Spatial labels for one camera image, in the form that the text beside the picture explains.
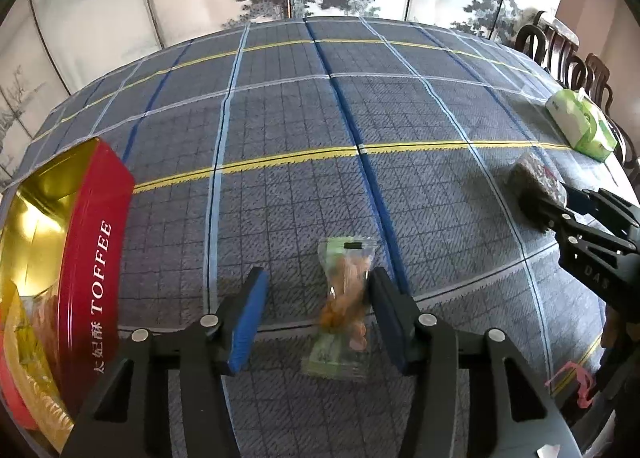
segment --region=green tissue package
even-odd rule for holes
[[[549,97],[546,108],[576,151],[604,162],[616,148],[606,117],[584,88],[561,89]]]

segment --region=wall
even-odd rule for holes
[[[556,17],[580,39],[578,56],[589,53],[598,57],[609,36],[617,0],[560,0]]]
[[[640,149],[640,26],[623,0],[616,0],[601,58],[610,71],[611,116]]]
[[[560,0],[556,16],[580,39],[578,55],[600,57],[610,72],[611,116],[640,147],[640,26],[623,0]]]

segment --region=yellow stripe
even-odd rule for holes
[[[271,43],[271,44],[263,44],[261,46],[252,46],[250,48],[244,48],[242,51],[243,52],[253,52],[253,51],[256,51],[256,50],[265,50],[267,48],[277,48],[279,46],[289,46],[290,44],[313,44],[313,41],[310,41],[310,40],[283,41],[283,42],[280,42],[280,43]],[[158,76],[158,75],[164,75],[166,73],[173,72],[173,71],[179,70],[181,68],[186,68],[188,66],[193,66],[194,64],[199,64],[200,62],[206,62],[207,60],[220,59],[222,57],[229,57],[231,55],[236,55],[236,50],[234,50],[232,52],[224,52],[224,53],[219,53],[219,54],[215,54],[215,55],[209,55],[207,57],[200,57],[199,59],[188,60],[187,62],[182,62],[181,64],[177,64],[176,66],[173,66],[171,68],[166,68],[164,70],[159,70],[159,71],[157,71],[155,73],[152,73],[151,75],[145,76],[144,78],[140,78],[139,80],[135,80],[134,82],[132,82],[130,84],[127,84],[126,86],[123,86],[118,91],[124,91],[125,89],[133,88],[134,86],[137,86],[138,84],[142,84],[143,82],[146,82],[149,79],[151,79],[151,78],[153,78],[155,76]],[[90,107],[92,107],[92,106],[94,106],[94,105],[96,105],[96,104],[98,104],[100,102],[103,102],[107,98],[111,98],[114,94],[116,94],[116,92],[117,91],[112,91],[112,92],[104,95],[103,97],[99,98],[95,102],[92,102],[91,104],[85,105],[82,109],[76,111],[74,114],[69,115],[69,117],[66,117],[66,118],[63,118],[62,120],[60,120],[60,122],[58,122],[57,124],[52,126],[51,129],[49,129],[49,130],[45,131],[44,133],[36,136],[31,142],[35,142],[35,141],[39,140],[40,138],[42,138],[44,136],[47,136],[47,134],[51,133],[51,131],[53,131],[61,123],[65,123],[66,121],[75,118],[82,111],[85,111],[85,110],[89,109]]]
[[[324,160],[328,158],[338,158],[346,156],[356,156],[358,150],[355,146],[352,147],[326,147],[322,149],[308,149],[307,151],[297,151],[293,153],[276,154],[271,156],[264,156],[261,158],[253,158],[251,160],[243,160],[239,162],[232,162],[224,164],[220,169],[223,174],[236,173],[239,171],[246,171],[251,169],[264,169],[265,167],[276,167],[277,165],[284,165],[287,163],[300,163],[309,160]],[[213,169],[206,167],[203,169],[196,169],[186,173],[176,174],[173,176],[166,176],[158,178],[157,180],[151,180],[149,182],[138,184],[134,187],[133,193],[138,194],[146,191],[152,191],[161,187],[168,187],[178,183],[185,183],[193,180],[201,180],[211,176]]]
[[[317,43],[354,43],[354,44],[384,44],[380,39],[317,39]],[[456,55],[464,55],[466,57],[473,57],[474,59],[486,60],[486,62],[490,62],[492,64],[499,64],[501,66],[506,66],[511,70],[515,70],[517,72],[528,73],[529,75],[535,76],[535,78],[539,78],[540,80],[544,80],[545,77],[542,75],[538,75],[537,73],[529,72],[522,68],[517,68],[516,66],[511,66],[506,62],[502,62],[501,60],[493,60],[487,59],[486,57],[482,57],[481,55],[476,55],[473,53],[463,52],[462,50],[452,50],[451,48],[443,48],[440,46],[433,46],[432,44],[420,44],[420,43],[407,43],[404,41],[387,41],[389,44],[394,44],[396,46],[407,46],[410,48],[425,48],[428,50],[439,50],[442,52],[455,53]]]
[[[593,343],[591,343],[591,346],[589,346],[589,349],[586,351],[586,353],[582,356],[582,358],[577,362],[577,364],[579,366],[583,366],[584,363],[589,359],[589,357],[591,357],[591,355],[593,355],[593,352],[595,352],[595,350],[598,348],[598,346],[600,346],[600,338],[602,337],[602,333],[600,335],[598,335],[598,338],[596,340],[594,340]],[[552,396],[556,396],[558,393],[560,393],[560,391],[564,390],[564,388],[571,383],[572,380],[574,380],[575,378],[575,371],[571,370],[568,374],[566,374],[564,376],[564,378],[558,383],[558,385],[556,385],[555,388],[553,388],[551,395]]]
[[[317,43],[384,44],[380,39],[316,39]]]
[[[507,68],[510,68],[511,70],[515,70],[517,72],[528,73],[529,75],[533,75],[535,76],[535,78],[539,78],[540,80],[544,79],[544,77],[542,77],[541,75],[538,75],[537,73],[529,72],[522,68],[517,68],[516,66],[511,66],[510,64],[507,64],[506,62],[502,62],[501,60],[487,59],[486,57],[482,57],[481,55],[463,52],[462,50],[452,50],[451,48],[441,48],[440,46],[432,46],[431,44],[405,43],[401,41],[388,41],[388,42],[390,44],[396,44],[397,46],[408,46],[411,48],[426,48],[429,50],[440,50],[443,52],[455,53],[456,55],[464,55],[466,57],[472,57],[474,59],[486,60],[487,62],[490,62],[492,64],[499,64],[501,66],[506,66]]]
[[[544,149],[571,149],[567,145],[560,145],[547,142],[533,142],[528,140],[478,140],[472,141],[475,147],[479,148],[524,148],[524,147],[542,147]],[[383,144],[367,144],[364,149],[368,153],[388,153],[388,152],[405,152],[405,151],[435,151],[448,149],[466,149],[466,142],[463,140],[445,140],[430,142],[397,142]]]
[[[236,173],[250,169],[264,169],[265,167],[276,167],[287,163],[300,163],[310,160],[326,160],[328,158],[341,158],[358,155],[356,146],[352,147],[327,147],[325,149],[309,149],[308,151],[298,151],[294,153],[277,154],[265,156],[252,160],[244,160],[225,164],[221,167],[223,174]]]
[[[546,149],[570,149],[566,145],[558,145],[553,143],[539,143],[522,141],[504,141],[504,140],[479,140],[472,144],[479,148],[522,148],[522,147],[544,147]],[[438,140],[428,142],[396,142],[396,143],[371,143],[365,144],[363,151],[371,154],[406,152],[406,151],[437,151],[449,149],[467,149],[466,142],[463,140]],[[301,163],[311,160],[326,160],[328,158],[341,158],[356,156],[358,150],[356,146],[344,147],[323,147],[320,149],[307,149],[305,151],[296,151],[292,153],[282,153],[260,158],[252,158],[251,160],[242,160],[224,164],[220,170],[223,174],[231,174],[239,171],[248,171],[251,169],[264,169],[266,167],[276,167],[288,163]],[[185,183],[193,180],[200,180],[211,176],[212,169],[205,167],[196,169],[186,173],[180,173],[173,176],[166,176],[151,180],[149,182],[138,184],[134,187],[134,194],[152,191],[161,187],[168,187],[178,183]]]
[[[383,41],[380,40],[380,39],[318,39],[315,42],[316,43],[383,44]],[[542,77],[541,75],[538,75],[537,73],[529,72],[529,71],[524,70],[522,68],[517,68],[516,66],[511,66],[510,64],[507,64],[506,62],[501,62],[500,60],[487,59],[486,57],[482,57],[482,56],[479,56],[479,55],[474,55],[474,54],[463,52],[463,51],[460,51],[460,50],[452,50],[450,48],[441,48],[439,46],[432,46],[431,44],[407,43],[407,42],[402,42],[402,41],[388,41],[388,42],[390,44],[396,44],[397,46],[409,46],[409,47],[412,47],[412,48],[426,48],[426,49],[430,49],[430,50],[440,50],[440,51],[446,51],[446,52],[450,52],[450,53],[455,53],[455,54],[458,54],[458,55],[465,55],[467,57],[473,57],[475,59],[486,60],[487,62],[490,62],[492,64],[500,64],[502,66],[506,66],[506,67],[510,68],[511,70],[515,70],[517,72],[522,72],[522,73],[528,73],[529,75],[533,75],[536,78],[539,78],[540,80],[544,80],[544,77]],[[312,44],[312,43],[314,43],[314,41],[311,41],[311,40],[283,41],[283,42],[280,42],[280,43],[262,44],[261,46],[251,46],[250,48],[244,48],[242,51],[243,52],[253,52],[253,51],[256,51],[256,50],[265,50],[267,48],[276,48],[276,47],[279,47],[279,46],[289,46],[289,45],[292,45],[292,44]],[[157,71],[155,73],[152,73],[151,75],[148,75],[148,76],[145,76],[143,78],[140,78],[139,80],[135,80],[134,82],[131,82],[130,84],[127,84],[126,86],[123,86],[118,91],[124,91],[125,89],[133,88],[134,86],[137,86],[139,84],[142,84],[143,82],[146,82],[146,81],[150,80],[154,76],[164,75],[166,73],[173,72],[173,71],[179,70],[181,68],[186,68],[188,66],[193,66],[195,64],[199,64],[200,62],[206,62],[208,60],[220,59],[222,57],[229,57],[229,56],[235,55],[235,54],[236,54],[236,51],[224,52],[224,53],[219,53],[219,54],[215,54],[215,55],[210,55],[210,56],[207,56],[207,57],[201,57],[199,59],[188,60],[187,62],[182,62],[181,64],[178,64],[178,65],[173,66],[171,68],[167,68],[167,69],[164,69],[164,70],[159,70],[159,71]],[[60,122],[58,122],[57,124],[52,126],[51,129],[49,129],[48,131],[45,131],[44,133],[41,133],[38,136],[36,136],[31,142],[33,143],[33,142],[39,140],[40,138],[43,138],[47,134],[51,133],[51,131],[53,131],[55,128],[57,128],[61,123],[65,123],[68,120],[72,120],[77,115],[79,115],[82,111],[85,111],[85,110],[89,109],[90,107],[92,107],[92,106],[94,106],[96,104],[99,104],[100,102],[105,101],[107,98],[111,98],[114,94],[116,94],[116,92],[117,91],[112,91],[112,92],[104,95],[103,97],[99,98],[95,102],[92,102],[91,104],[85,105],[82,109],[76,111],[74,114],[69,115],[69,117],[66,117],[66,118],[63,118],[62,120],[60,120]]]
[[[250,48],[245,48],[242,50],[243,52],[255,52],[256,50],[263,50],[265,48],[272,48],[274,46],[288,46],[289,44],[313,44],[313,41],[308,39],[300,39],[296,41],[284,41],[281,43],[273,43],[273,44],[265,44],[263,46],[251,46]]]
[[[138,194],[146,191],[152,191],[154,189],[159,189],[161,187],[168,187],[178,183],[202,180],[203,178],[208,178],[209,176],[211,176],[212,172],[213,169],[211,167],[205,167],[203,169],[196,169],[194,171],[189,171],[186,173],[165,176],[163,178],[158,178],[157,180],[151,180],[149,182],[144,182],[136,185],[135,187],[133,187],[133,193]]]

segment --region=white stripe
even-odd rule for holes
[[[531,256],[527,256],[526,261],[529,261],[531,263],[538,261],[541,257],[548,255],[549,252],[557,246],[558,244],[553,241],[545,247],[540,248]],[[420,303],[420,305],[442,302],[443,299],[445,301],[449,301],[455,297],[463,295],[463,293],[466,294],[475,289],[485,287],[487,284],[491,284],[500,279],[504,279],[505,277],[508,277],[509,275],[524,269],[524,260],[503,264],[497,268],[494,268],[487,272],[483,272],[482,274],[476,275],[472,278],[465,279],[464,281],[450,284],[443,288],[438,288],[424,294],[416,295],[414,296],[414,300]]]
[[[362,17],[360,17],[360,21],[367,27],[367,29],[369,29],[369,31],[371,31],[373,33],[373,35],[379,37],[386,44],[386,47],[389,49],[389,51],[391,51],[391,53],[393,53],[398,58],[398,60],[400,60],[402,62],[402,65],[404,65],[405,68],[410,70],[412,73],[415,73],[415,75],[418,75],[418,76],[420,75],[420,73],[418,73],[417,70],[415,70],[415,68],[408,62],[408,60],[406,60],[386,40],[386,38],[383,35],[380,35],[380,33],[378,33],[376,30],[374,30],[366,22],[366,20],[363,19]],[[508,227],[509,227],[509,229],[511,231],[511,234],[513,235],[514,239],[516,240],[516,247],[518,248],[518,251],[520,252],[522,260],[526,261],[526,259],[527,259],[526,245],[524,243],[522,235],[520,234],[520,231],[516,228],[516,222],[515,222],[512,214],[511,214],[511,211],[506,206],[506,200],[504,200],[504,197],[502,196],[502,193],[500,191],[500,187],[498,187],[498,185],[497,185],[497,183],[496,183],[496,181],[494,179],[493,174],[488,169],[488,167],[485,165],[484,159],[481,157],[480,153],[478,152],[478,148],[476,148],[476,146],[471,143],[469,137],[466,135],[466,132],[465,132],[464,128],[458,123],[458,120],[456,119],[455,115],[449,110],[447,105],[440,98],[440,96],[437,94],[437,92],[433,89],[433,87],[428,82],[428,80],[426,80],[423,77],[421,77],[420,79],[421,79],[425,89],[427,90],[427,92],[433,97],[433,99],[436,101],[436,103],[438,104],[440,109],[443,111],[443,113],[447,116],[447,118],[449,118],[449,121],[454,126],[454,128],[458,131],[458,134],[460,134],[460,137],[466,142],[469,151],[471,151],[472,155],[476,159],[476,162],[478,163],[478,166],[480,167],[480,169],[484,173],[484,176],[486,177],[486,179],[488,180],[488,182],[490,184],[489,186],[491,187],[491,190],[494,193],[494,196],[495,196],[495,198],[496,198],[496,200],[498,202],[498,205],[500,205],[502,213],[504,214],[504,216],[507,219]],[[543,306],[542,306],[542,301],[540,300],[540,293],[538,291],[538,285],[536,283],[536,279],[533,276],[533,274],[530,271],[529,266],[527,264],[525,264],[525,269],[526,269],[527,281],[529,282],[529,286],[531,288],[531,293],[533,294],[534,299],[536,300],[537,307],[538,307],[537,308],[537,310],[538,310],[538,322],[540,324],[540,332],[541,332],[541,335],[542,335],[542,338],[543,338],[543,344],[545,345],[545,361],[546,361],[546,366],[547,366],[547,373],[550,374],[551,370],[553,369],[553,361],[552,361],[551,349],[549,347],[548,334],[547,334],[547,330],[546,330],[546,319],[545,319],[545,314],[544,314],[544,310],[543,310]]]
[[[218,165],[225,158],[226,134],[229,127],[230,101],[234,95],[234,87],[238,80],[242,62],[242,51],[246,44],[251,23],[247,23],[242,32],[233,69],[229,74],[227,85],[228,97],[220,102],[220,123],[214,144],[214,157],[211,166],[214,168],[209,177],[209,193],[207,199],[207,213],[205,218],[204,268],[202,272],[202,296],[204,311],[214,312],[218,307],[218,220],[220,215],[220,192],[222,188],[222,173],[216,171]]]
[[[469,48],[471,48],[473,51],[475,51],[478,55],[481,55],[480,52],[478,50],[476,50],[471,44],[467,44],[463,40],[462,37],[460,37],[460,36],[457,36],[457,37],[463,44],[466,44],[467,46],[469,46]],[[513,85],[514,88],[518,87],[517,84],[515,84],[515,82],[513,82],[507,75],[502,73],[502,71],[500,71],[494,63],[490,62],[490,64],[494,67],[494,69],[498,73],[500,73],[500,75],[502,75],[504,78],[506,78]],[[524,89],[521,89],[520,91],[517,91],[516,93],[522,95],[527,100],[527,102],[529,102],[529,104],[531,104],[532,100],[536,100],[536,101],[539,101],[539,102],[544,102],[546,104],[546,99],[545,98],[538,98],[538,97],[535,97],[535,96],[530,96],[529,94],[524,92]],[[531,105],[531,107],[533,107],[534,111],[538,115],[540,115],[540,117],[542,117],[543,120],[545,120],[546,124],[551,128],[551,130],[554,131],[558,135],[558,138],[562,138],[562,132],[559,130],[558,125],[554,121],[549,120],[549,118],[544,113],[539,113],[534,105]]]
[[[100,121],[102,121],[102,118],[104,118],[104,115],[107,114],[107,111],[109,110],[109,108],[111,107],[111,103],[115,100],[115,98],[120,94],[120,92],[122,91],[122,88],[124,88],[124,86],[127,84],[127,82],[129,82],[129,79],[136,74],[136,72],[138,71],[138,68],[142,65],[142,63],[145,61],[145,59],[139,60],[139,62],[136,64],[136,66],[133,68],[132,72],[129,73],[129,75],[126,76],[126,78],[124,78],[124,80],[120,83],[120,85],[118,86],[118,89],[116,89],[116,91],[111,95],[111,98],[109,99],[109,102],[107,102],[107,105],[104,106],[104,109],[102,110],[102,112],[100,113],[100,115],[98,116],[97,120],[94,122],[94,125],[91,127],[91,131],[89,131],[88,136],[93,136],[95,133],[95,128],[98,127],[98,124],[100,123]]]
[[[330,75],[331,78],[349,78],[356,76],[380,76],[383,78],[426,78],[427,80],[442,80],[444,82],[453,82],[455,84],[469,84],[471,86],[482,86],[484,88],[495,89],[495,91],[504,91],[513,94],[520,94],[530,100],[537,100],[539,102],[546,102],[546,99],[539,98],[537,96],[533,96],[531,94],[527,94],[523,91],[516,91],[516,89],[510,88],[499,88],[497,86],[492,86],[491,84],[485,82],[478,82],[477,80],[461,80],[458,78],[449,78],[448,76],[431,76],[431,75],[413,75],[409,73],[332,73]]]
[[[78,94],[76,93],[72,97],[67,99],[67,101],[65,102],[64,107],[62,108],[62,110],[60,110],[60,115],[59,115],[58,118],[56,118],[56,122],[53,124],[53,127],[51,128],[51,130],[55,129],[58,126],[58,124],[60,124],[60,120],[62,120],[62,117],[65,114],[65,110],[66,110],[67,106],[76,99],[77,95]],[[29,170],[27,171],[27,173],[24,176],[22,176],[22,178],[20,178],[20,180],[18,180],[18,181],[22,181],[29,174],[31,174],[33,172],[33,168],[36,165],[36,162],[38,161],[38,158],[40,157],[40,153],[42,153],[42,149],[44,149],[44,146],[49,141],[49,138],[50,138],[49,134],[47,134],[47,136],[44,136],[42,138],[42,139],[44,139],[44,142],[42,142],[42,145],[40,146],[40,149],[38,149],[38,153],[36,154],[35,158],[33,159],[33,162],[31,162],[31,167],[29,167]]]

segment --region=metal screw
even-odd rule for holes
[[[420,323],[422,326],[436,326],[436,324],[438,323],[438,319],[436,319],[436,316],[430,313],[422,313],[418,317],[418,323]]]
[[[488,335],[492,341],[495,341],[497,343],[501,343],[505,339],[504,332],[502,330],[498,330],[497,328],[491,328]]]
[[[205,328],[212,328],[213,326],[218,324],[218,316],[217,315],[213,315],[212,313],[207,314],[207,315],[203,315],[200,318],[200,324],[202,326],[204,326]]]
[[[149,336],[149,332],[144,328],[138,328],[131,334],[131,340],[135,343],[141,343],[142,341],[146,341],[146,338]]]

